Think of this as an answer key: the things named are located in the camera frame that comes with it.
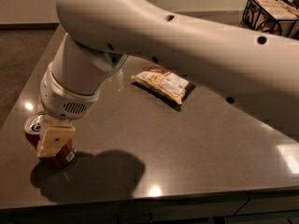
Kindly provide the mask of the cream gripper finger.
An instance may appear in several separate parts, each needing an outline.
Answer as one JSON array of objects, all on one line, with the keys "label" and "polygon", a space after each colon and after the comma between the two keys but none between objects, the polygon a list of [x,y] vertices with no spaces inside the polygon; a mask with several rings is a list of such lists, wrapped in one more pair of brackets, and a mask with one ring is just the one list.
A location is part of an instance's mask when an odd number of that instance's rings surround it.
[{"label": "cream gripper finger", "polygon": [[70,119],[44,118],[41,122],[37,157],[55,157],[76,131]]}]

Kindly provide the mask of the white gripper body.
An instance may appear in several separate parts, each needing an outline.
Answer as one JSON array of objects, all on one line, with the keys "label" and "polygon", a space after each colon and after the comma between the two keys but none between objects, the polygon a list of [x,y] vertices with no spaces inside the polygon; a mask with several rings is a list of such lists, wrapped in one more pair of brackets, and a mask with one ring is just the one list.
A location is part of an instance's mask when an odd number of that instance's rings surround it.
[{"label": "white gripper body", "polygon": [[100,91],[92,95],[76,94],[58,83],[49,64],[40,83],[40,99],[44,110],[57,119],[82,119],[99,99]]}]

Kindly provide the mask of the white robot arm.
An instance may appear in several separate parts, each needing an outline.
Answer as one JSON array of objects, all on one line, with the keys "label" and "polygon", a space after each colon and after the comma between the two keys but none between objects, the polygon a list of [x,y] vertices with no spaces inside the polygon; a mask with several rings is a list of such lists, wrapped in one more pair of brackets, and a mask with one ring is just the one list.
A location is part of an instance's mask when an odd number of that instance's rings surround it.
[{"label": "white robot arm", "polygon": [[75,131],[71,120],[89,113],[101,83],[126,55],[232,97],[297,138],[297,41],[171,13],[146,0],[56,0],[56,9],[66,35],[40,85],[49,118],[42,124],[38,157],[53,157],[67,143]]}]

